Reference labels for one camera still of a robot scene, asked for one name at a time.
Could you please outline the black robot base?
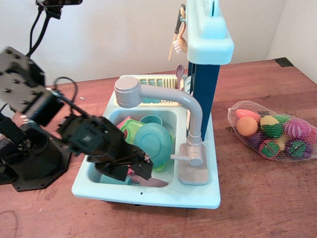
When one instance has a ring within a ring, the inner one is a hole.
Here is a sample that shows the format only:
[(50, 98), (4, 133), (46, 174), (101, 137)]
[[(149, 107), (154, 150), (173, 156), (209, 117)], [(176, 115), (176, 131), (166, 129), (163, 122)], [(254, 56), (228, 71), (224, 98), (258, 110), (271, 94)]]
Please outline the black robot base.
[(16, 191), (43, 189), (63, 175), (71, 152), (27, 124), (18, 127), (0, 115), (0, 183)]

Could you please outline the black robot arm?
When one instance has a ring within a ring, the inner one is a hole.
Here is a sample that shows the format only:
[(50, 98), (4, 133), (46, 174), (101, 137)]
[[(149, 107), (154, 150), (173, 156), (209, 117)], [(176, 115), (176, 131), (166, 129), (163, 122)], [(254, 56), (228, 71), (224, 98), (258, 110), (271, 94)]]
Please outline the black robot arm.
[[(149, 180), (153, 163), (138, 146), (125, 141), (124, 133), (104, 117), (88, 114), (57, 89), (45, 86), (45, 74), (29, 57), (12, 47), (0, 53), (0, 98), (26, 116), (37, 131), (57, 140), (75, 155), (85, 154), (100, 173), (124, 181), (128, 170)], [(64, 106), (71, 113), (59, 125), (60, 138), (43, 130)]]

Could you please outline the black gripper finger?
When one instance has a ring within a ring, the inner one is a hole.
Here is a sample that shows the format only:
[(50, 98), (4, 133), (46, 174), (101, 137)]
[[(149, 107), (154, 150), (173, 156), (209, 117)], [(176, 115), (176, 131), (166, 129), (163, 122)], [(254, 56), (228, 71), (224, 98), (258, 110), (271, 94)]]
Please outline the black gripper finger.
[(136, 175), (144, 178), (145, 180), (149, 180), (152, 177), (153, 165), (152, 161), (138, 162), (136, 164), (132, 164), (132, 170)]
[(125, 181), (128, 173), (128, 167), (117, 165), (98, 165), (98, 171), (112, 179)]

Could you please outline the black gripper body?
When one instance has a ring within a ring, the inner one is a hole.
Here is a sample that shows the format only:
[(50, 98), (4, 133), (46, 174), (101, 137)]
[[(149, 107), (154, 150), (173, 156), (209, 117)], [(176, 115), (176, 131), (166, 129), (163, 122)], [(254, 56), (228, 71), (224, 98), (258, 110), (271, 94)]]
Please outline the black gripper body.
[(98, 165), (127, 166), (132, 169), (132, 164), (143, 161), (151, 161), (149, 155), (136, 145), (129, 144), (122, 140), (115, 143), (115, 146), (108, 149), (100, 156), (89, 155), (88, 162), (94, 163), (98, 170)]

